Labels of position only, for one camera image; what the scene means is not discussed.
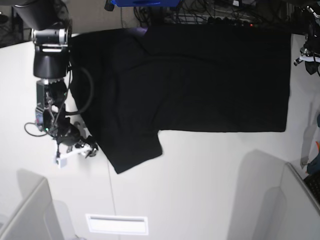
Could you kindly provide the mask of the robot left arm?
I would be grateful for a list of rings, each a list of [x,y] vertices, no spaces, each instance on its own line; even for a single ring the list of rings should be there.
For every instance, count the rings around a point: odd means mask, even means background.
[[[304,63],[309,75],[320,76],[320,1],[310,0],[300,9],[305,43],[299,50],[299,57],[293,63],[295,66]]]

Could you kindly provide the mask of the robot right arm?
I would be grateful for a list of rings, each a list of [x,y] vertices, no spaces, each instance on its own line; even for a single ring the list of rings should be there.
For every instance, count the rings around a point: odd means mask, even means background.
[[[33,74],[36,82],[35,121],[32,123],[41,136],[51,136],[56,142],[55,160],[61,161],[72,154],[94,157],[99,148],[92,136],[84,137],[78,125],[71,123],[70,116],[85,112],[94,97],[94,81],[83,67],[70,63],[69,41],[72,21],[63,13],[66,9],[61,0],[19,0],[13,8],[31,27],[34,44]],[[77,111],[66,110],[70,84],[65,76],[79,71],[88,80],[89,94],[84,106]]]

